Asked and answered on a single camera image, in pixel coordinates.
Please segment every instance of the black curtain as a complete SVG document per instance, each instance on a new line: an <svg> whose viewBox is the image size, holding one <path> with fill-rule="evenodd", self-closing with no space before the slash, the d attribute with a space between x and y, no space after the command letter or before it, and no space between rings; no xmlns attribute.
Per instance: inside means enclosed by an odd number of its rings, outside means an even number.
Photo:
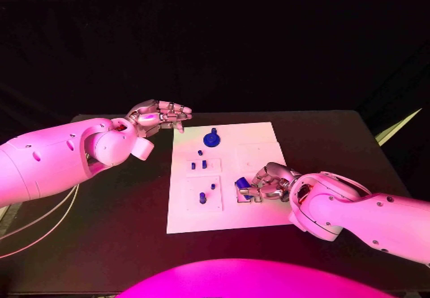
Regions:
<svg viewBox="0 0 430 298"><path fill-rule="evenodd" d="M195 112L355 109L374 133L426 103L420 6L112 2L0 3L1 141L151 98Z"/></svg>

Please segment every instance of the table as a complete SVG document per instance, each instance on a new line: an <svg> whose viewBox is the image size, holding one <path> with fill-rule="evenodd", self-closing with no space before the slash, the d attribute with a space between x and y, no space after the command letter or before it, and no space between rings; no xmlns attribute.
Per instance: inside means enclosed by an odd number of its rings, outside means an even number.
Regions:
<svg viewBox="0 0 430 298"><path fill-rule="evenodd" d="M74 121L92 117L121 116L79 115ZM185 127L265 121L273 123L286 162L297 171L330 171L356 180L372 192L408 196L353 111L196 113ZM147 161L130 156L81 184L75 206L53 233L26 251L0 260L6 291L117 293L163 270L216 258L300 264L384 291L430 290L428 268L371 249L348 230L335 242L317 239L293 225L167 235L172 138L172 131L163 130L150 137L154 150ZM26 202L10 230L37 218L65 193ZM4 240L0 253L36 239L65 209L62 206L17 237ZM238 277L238 282L242 278L264 276Z"/></svg>

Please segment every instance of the white robotic arm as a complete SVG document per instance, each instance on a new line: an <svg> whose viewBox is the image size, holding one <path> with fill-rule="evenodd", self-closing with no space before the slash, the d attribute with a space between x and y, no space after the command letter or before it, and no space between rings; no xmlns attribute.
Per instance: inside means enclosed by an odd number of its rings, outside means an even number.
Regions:
<svg viewBox="0 0 430 298"><path fill-rule="evenodd" d="M95 118L26 133L0 145L0 207L50 196L118 165L146 160L159 129L183 131L190 109L146 101L117 119Z"/></svg>
<svg viewBox="0 0 430 298"><path fill-rule="evenodd" d="M239 192L290 200L290 221L317 238L333 241L346 228L372 248L430 266L430 202L371 194L339 175L300 175L277 163Z"/></svg>

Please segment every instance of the cable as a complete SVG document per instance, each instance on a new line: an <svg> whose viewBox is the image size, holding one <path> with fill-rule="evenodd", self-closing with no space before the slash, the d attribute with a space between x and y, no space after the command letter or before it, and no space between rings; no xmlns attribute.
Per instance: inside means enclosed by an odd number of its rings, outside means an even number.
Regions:
<svg viewBox="0 0 430 298"><path fill-rule="evenodd" d="M52 208L52 210L43 215L40 216L36 220L33 220L27 225L24 225L22 228L19 228L17 230L14 230L13 232L7 233L6 235L3 235L0 237L0 240L3 240L4 238L7 238L9 236L11 236L14 233L17 233L19 231L22 231L24 228L27 228L30 225L36 224L37 221L40 221L58 208L59 206L62 206L62 203L68 200L74 190L76 189L76 186L74 186L72 190L69 191L68 196L63 198L63 200L58 203L58 205Z"/></svg>
<svg viewBox="0 0 430 298"><path fill-rule="evenodd" d="M71 190L71 192L69 192L69 194L68 194L68 196L66 196L66 198L69 197L69 195L71 195L71 193L72 193L72 191L74 191L74 189L76 190L75 191L75 195L74 195L74 199L72 199L72 202L69 203L69 207L68 207L68 210L65 211L65 215L62 216L62 218L61 218L61 220L58 221L58 223L56 223L56 225L52 227L52 229L46 232L46 234L36 240L36 241L33 241L27 246L24 246L23 248L20 248L19 250L16 250L14 252L11 252L11 253L9 253L7 255L3 255L3 256L0 256L0 259L1 258L4 258L4 257L7 257L7 256L11 256L11 255L14 255L16 253L19 253L20 251L23 251L23 250L26 250L29 247L32 247L50 233L52 233L52 231L55 230L55 228L58 227L58 225L61 224L61 222L62 222L62 220L65 219L65 216L68 215L68 213L69 213L69 210L71 210L71 208L72 208L72 205L74 205L74 203L75 203L75 199L76 199L76 194L78 194L78 190L79 190L79 185L76 185L74 188L72 188L72 190Z"/></svg>

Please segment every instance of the blue object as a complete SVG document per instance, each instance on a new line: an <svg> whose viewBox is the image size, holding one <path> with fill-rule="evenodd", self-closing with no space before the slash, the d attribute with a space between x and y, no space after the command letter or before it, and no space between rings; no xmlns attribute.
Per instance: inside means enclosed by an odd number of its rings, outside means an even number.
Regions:
<svg viewBox="0 0 430 298"><path fill-rule="evenodd" d="M250 183L248 183L248 181L245 180L244 177L241 177L241 178L235 181L235 185L238 186L238 189L251 187L251 186L250 186ZM250 199L252 198L252 196L244 196L244 198L245 198L247 200L250 200Z"/></svg>
<svg viewBox="0 0 430 298"><path fill-rule="evenodd" d="M199 193L199 202L202 204L206 202L206 196L205 196L205 193L203 192Z"/></svg>
<svg viewBox="0 0 430 298"><path fill-rule="evenodd" d="M203 143L208 147L215 147L219 145L221 139L216 135L216 129L213 128L211 133L208 133L203 137Z"/></svg>

